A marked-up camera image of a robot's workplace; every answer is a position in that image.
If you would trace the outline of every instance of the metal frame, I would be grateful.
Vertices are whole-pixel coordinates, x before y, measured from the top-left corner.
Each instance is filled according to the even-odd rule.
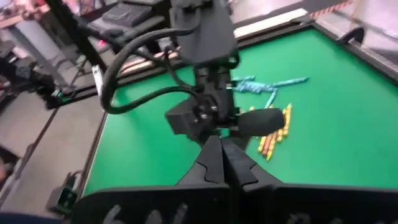
[[[62,4],[60,3],[60,0],[46,0],[49,4],[49,6],[51,7],[52,10],[54,10],[54,14],[55,17],[60,20],[61,24],[63,26],[68,25],[66,27],[66,30],[68,31],[68,33],[70,33],[72,40],[77,44],[77,46],[79,47],[79,49],[81,49],[83,55],[88,55],[89,57],[87,57],[88,61],[92,64],[92,65],[100,65],[102,71],[105,71],[105,69],[101,66],[102,59],[98,59],[98,53],[94,50],[93,51],[93,46],[88,43],[88,44],[82,44],[84,42],[84,38],[87,38],[87,36],[85,36],[84,34],[76,34],[75,30],[77,30],[77,26],[76,26],[76,21],[74,21],[73,18],[69,18],[69,16],[63,16],[63,15],[67,15],[68,14],[68,9],[65,9],[64,7],[62,7]],[[327,1],[318,1],[318,2],[313,2],[313,1],[309,1],[309,0],[304,0],[302,2],[297,2],[295,4],[291,4],[289,6],[285,6],[282,7],[280,9],[276,9],[275,11],[272,11],[271,13],[264,15],[264,16],[257,16],[257,17],[253,17],[250,19],[246,19],[243,20],[241,22],[237,22],[235,23],[235,27],[243,27],[255,22],[259,22],[259,21],[263,21],[264,19],[268,19],[268,18],[272,18],[287,12],[291,12],[294,11],[296,9],[300,9],[300,8],[308,8],[310,9],[309,11],[317,11],[319,9],[323,9],[324,7],[328,7],[334,4],[338,4],[340,2],[344,2],[345,0],[334,0],[334,2],[331,2],[330,0]],[[98,17],[99,11],[102,12],[102,10],[97,9],[96,12],[93,12],[93,15],[90,14],[90,12],[87,14],[87,17]],[[121,75],[118,80],[119,83],[121,83],[119,85],[119,87],[122,87],[124,85],[127,85],[125,83],[129,83],[130,80],[135,79],[133,78],[134,75],[136,75],[137,73],[124,73],[123,75]],[[78,89],[75,89],[73,91],[69,91],[64,93],[64,97],[65,99],[61,100],[60,102],[58,102],[58,104],[56,105],[51,105],[50,107],[48,107],[47,109],[54,109],[54,108],[58,108],[60,106],[64,106],[64,105],[68,105],[70,103],[74,103],[80,100],[85,100],[89,97],[92,96],[96,96],[97,92],[96,92],[96,86],[94,84],[92,85],[87,85]]]
[[[297,22],[287,22],[284,24],[277,25],[275,27],[271,27],[269,29],[260,30],[258,32],[254,32],[252,34],[243,36],[238,38],[238,49],[242,50],[253,45],[262,44],[264,42],[272,41],[278,38],[282,38],[288,35],[293,35],[298,32],[302,32],[309,29],[316,29],[328,37],[330,40],[335,41],[342,49],[348,51],[349,53],[353,54],[360,60],[364,61],[366,64],[370,65],[372,68],[377,70],[381,75],[386,77],[390,80],[393,84],[398,85],[398,72],[393,70],[392,68],[388,67],[387,65],[383,64],[379,61],[375,56],[369,55],[368,53],[364,52],[360,45],[353,42],[350,44],[342,44],[341,42],[337,42],[338,36],[326,28],[322,27],[321,25],[317,24],[316,22],[311,22],[309,24],[300,24]],[[176,68],[182,68],[184,65],[182,62],[176,62]],[[162,67],[155,67],[155,66],[148,66],[144,67],[140,70],[133,71],[130,73],[129,78],[123,79],[123,82],[119,84],[119,86],[126,86],[130,85],[147,78],[152,78],[157,75],[164,74],[166,71]],[[93,143],[91,145],[90,152],[88,154],[88,158],[86,160],[86,164],[84,166],[80,182],[78,184],[79,189],[79,197],[81,197],[84,193],[86,182],[88,180],[91,166],[95,159],[96,151],[98,150],[98,144],[101,139],[101,135],[103,133],[103,128],[106,123],[107,114],[104,113],[101,122],[99,124],[98,130],[95,134]]]

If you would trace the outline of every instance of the black cable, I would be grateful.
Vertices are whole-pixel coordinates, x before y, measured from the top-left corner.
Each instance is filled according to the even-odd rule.
[[[179,28],[171,28],[171,29],[161,29],[155,30],[152,32],[148,32],[143,34],[134,40],[130,41],[123,49],[118,53],[116,59],[113,63],[108,67],[105,71],[103,77],[103,87],[102,94],[100,96],[101,105],[103,109],[110,114],[121,114],[133,110],[134,108],[140,106],[143,103],[148,102],[155,97],[166,93],[173,92],[184,92],[193,95],[198,100],[197,93],[193,90],[182,88],[179,86],[167,87],[161,90],[157,90],[153,93],[150,93],[146,96],[139,98],[138,100],[134,100],[133,102],[124,105],[124,106],[112,106],[111,100],[113,98],[114,92],[116,91],[116,76],[118,75],[120,68],[123,66],[127,58],[135,52],[139,47],[143,46],[146,42],[161,39],[164,37],[176,37],[181,35],[189,35],[193,33],[193,31],[200,24],[200,10],[197,9],[195,12],[195,25],[189,29],[179,29]]]
[[[134,108],[148,102],[149,100],[153,100],[154,98],[164,95],[166,93],[177,93],[177,92],[183,92],[183,93],[189,93],[191,94],[197,101],[198,101],[198,96],[197,93],[195,93],[192,90],[184,89],[179,86],[172,86],[172,87],[166,87],[157,91],[154,91],[146,96],[143,96],[139,98],[138,100],[134,100],[133,102],[124,105],[124,106],[112,106],[110,101],[106,101],[105,103],[108,103],[108,107],[105,109],[106,112],[109,114],[122,114],[128,111],[133,110]]]
[[[118,47],[120,49],[123,48],[123,44],[122,43],[118,42],[117,40],[113,39],[112,37],[110,37],[108,35],[104,35],[104,34],[100,33],[98,30],[86,27],[83,24],[80,24],[79,28],[82,31],[84,31],[86,33],[86,35],[90,35],[90,36],[95,37],[97,39],[101,39],[101,40],[107,42],[108,44],[112,45],[113,47]],[[150,61],[155,62],[157,64],[162,63],[162,61],[160,59],[155,58],[151,54],[147,54],[147,53],[141,52],[139,50],[135,50],[131,54],[140,56],[140,57],[142,57],[142,58],[144,58],[146,60],[150,60]]]
[[[165,50],[164,50],[164,65],[167,69],[167,72],[170,73],[171,77],[173,78],[174,82],[181,88],[186,88],[189,90],[194,90],[195,87],[189,85],[188,83],[185,83],[184,81],[182,81],[177,74],[175,73],[175,70],[173,69],[171,63],[170,63],[170,59],[169,59],[169,53],[170,51],[174,52],[174,48],[171,46],[166,46]]]

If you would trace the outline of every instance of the wire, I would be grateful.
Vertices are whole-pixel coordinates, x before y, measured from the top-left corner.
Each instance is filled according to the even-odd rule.
[[[174,82],[175,82],[179,87],[186,88],[186,89],[189,89],[189,90],[194,90],[194,89],[195,89],[194,86],[191,86],[191,85],[189,85],[188,83],[185,83],[184,81],[182,81],[182,80],[177,76],[177,74],[175,73],[175,70],[173,69],[173,67],[172,67],[172,65],[171,65],[171,63],[170,63],[170,59],[169,59],[169,53],[170,53],[171,50],[174,52],[175,48],[173,48],[173,47],[171,47],[171,46],[166,46],[166,48],[165,48],[165,50],[164,50],[164,65],[165,65],[165,67],[166,67],[166,69],[167,69],[167,72],[170,73],[170,75],[171,75],[171,77],[173,78]]]
[[[198,95],[197,93],[195,93],[192,90],[188,90],[188,89],[184,89],[181,88],[179,86],[172,86],[172,87],[166,87],[157,91],[154,91],[146,96],[143,96],[141,98],[139,98],[138,100],[134,100],[133,102],[124,105],[124,106],[119,106],[119,107],[115,107],[115,106],[111,106],[110,105],[110,101],[107,101],[105,103],[109,103],[109,106],[107,106],[107,108],[105,109],[106,112],[108,112],[109,114],[122,114],[128,111],[133,110],[134,108],[148,102],[149,100],[153,100],[154,98],[164,95],[166,93],[177,93],[177,92],[184,92],[184,93],[189,93],[191,94],[197,101],[199,101],[198,99]]]
[[[102,94],[100,96],[101,105],[102,105],[103,109],[110,114],[121,114],[121,113],[128,112],[130,110],[133,110],[134,108],[140,106],[141,104],[146,103],[149,100],[152,100],[160,95],[163,95],[166,93],[173,93],[173,92],[189,93],[196,100],[198,100],[198,95],[193,90],[191,90],[189,88],[180,87],[180,86],[173,86],[173,87],[167,87],[167,88],[163,88],[161,90],[152,92],[152,93],[150,93],[146,96],[143,96],[143,97],[139,98],[138,100],[134,100],[133,102],[130,102],[129,104],[124,105],[124,106],[112,106],[111,105],[111,100],[114,96],[114,92],[116,91],[116,85],[117,85],[116,76],[118,75],[121,67],[123,66],[123,64],[125,63],[127,58],[133,52],[135,52],[139,47],[143,46],[148,41],[153,41],[153,40],[161,39],[164,37],[176,37],[176,36],[181,36],[181,35],[192,34],[193,31],[199,25],[200,25],[200,9],[196,9],[195,25],[192,28],[189,28],[189,29],[171,28],[171,29],[155,30],[155,31],[148,32],[146,34],[143,34],[143,35],[135,38],[134,40],[130,41],[130,43],[128,43],[125,47],[123,47],[123,49],[116,56],[116,59],[105,71],[105,74],[103,77],[103,89],[102,89]]]

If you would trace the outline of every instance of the blue crayon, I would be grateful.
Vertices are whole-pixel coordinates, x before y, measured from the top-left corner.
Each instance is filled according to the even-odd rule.
[[[255,79],[256,79],[256,77],[254,75],[250,75],[250,76],[243,77],[243,78],[234,78],[234,79],[232,79],[232,81],[236,81],[236,82],[253,81]]]
[[[276,97],[276,92],[277,92],[277,90],[272,92],[271,97],[268,99],[267,104],[264,108],[268,108],[272,104],[272,102],[274,101],[274,99]]]
[[[234,88],[235,91],[244,92],[246,91],[246,87],[244,86],[243,82],[240,82],[237,87]]]
[[[275,88],[263,83],[251,82],[251,81],[245,81],[243,83],[245,84],[248,90],[253,90],[255,88],[260,88],[262,91],[266,92],[273,92],[275,90]]]
[[[255,88],[255,89],[253,89],[252,93],[260,94],[261,93],[261,89],[260,88]]]
[[[288,85],[294,85],[294,84],[299,84],[307,81],[309,77],[302,77],[302,78],[294,78],[291,80],[286,80],[286,81],[281,81],[281,82],[275,82],[271,85],[271,87],[282,87],[282,86],[288,86]]]
[[[246,82],[245,81],[243,81],[243,82],[241,82],[241,83],[239,83],[240,85],[241,85],[241,87],[242,87],[242,91],[244,91],[244,92],[247,92],[247,91],[250,91],[251,89],[246,85]]]

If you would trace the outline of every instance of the black mount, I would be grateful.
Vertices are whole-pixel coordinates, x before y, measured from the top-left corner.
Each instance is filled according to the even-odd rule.
[[[74,223],[393,223],[398,193],[285,184],[231,138],[211,136],[175,186],[109,189],[75,204]]]
[[[358,43],[362,44],[364,38],[365,29],[363,27],[355,27],[354,29],[348,31],[346,34],[342,35],[339,39],[337,39],[337,41],[343,44],[348,44],[351,40],[355,40]]]
[[[189,98],[166,112],[175,134],[186,134],[203,145],[218,128],[237,125],[230,69],[239,64],[233,24],[220,1],[174,0],[170,18],[172,27],[197,25],[190,35],[177,37],[183,61],[193,66],[199,100]]]

